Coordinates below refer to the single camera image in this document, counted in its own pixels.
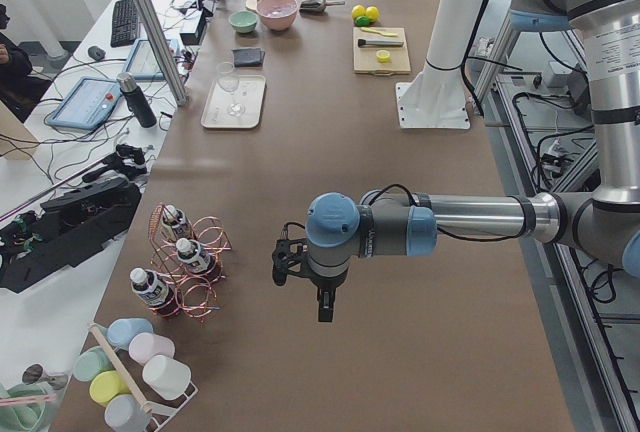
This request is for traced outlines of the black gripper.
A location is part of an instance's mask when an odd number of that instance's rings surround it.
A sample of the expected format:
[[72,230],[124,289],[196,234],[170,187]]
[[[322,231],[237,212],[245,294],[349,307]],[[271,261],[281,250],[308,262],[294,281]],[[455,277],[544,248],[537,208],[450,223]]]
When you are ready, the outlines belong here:
[[325,277],[311,271],[308,273],[308,279],[317,288],[318,321],[323,323],[332,322],[336,291],[345,282],[345,273]]

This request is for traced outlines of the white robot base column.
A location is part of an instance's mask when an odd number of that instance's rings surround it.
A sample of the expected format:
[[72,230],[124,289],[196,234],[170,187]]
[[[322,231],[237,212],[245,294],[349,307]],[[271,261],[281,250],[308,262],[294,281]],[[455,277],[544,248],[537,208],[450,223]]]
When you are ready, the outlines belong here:
[[468,129],[465,58],[486,0],[440,0],[425,64],[412,82],[396,84],[403,129]]

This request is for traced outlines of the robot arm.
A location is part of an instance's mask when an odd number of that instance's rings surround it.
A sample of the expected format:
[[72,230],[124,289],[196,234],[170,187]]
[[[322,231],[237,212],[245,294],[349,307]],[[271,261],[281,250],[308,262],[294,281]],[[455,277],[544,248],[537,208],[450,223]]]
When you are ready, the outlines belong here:
[[639,0],[512,0],[516,28],[582,36],[601,182],[591,193],[531,198],[326,193],[310,205],[301,273],[317,288],[318,318],[333,318],[352,257],[426,255],[439,235],[499,241],[531,236],[639,272]]

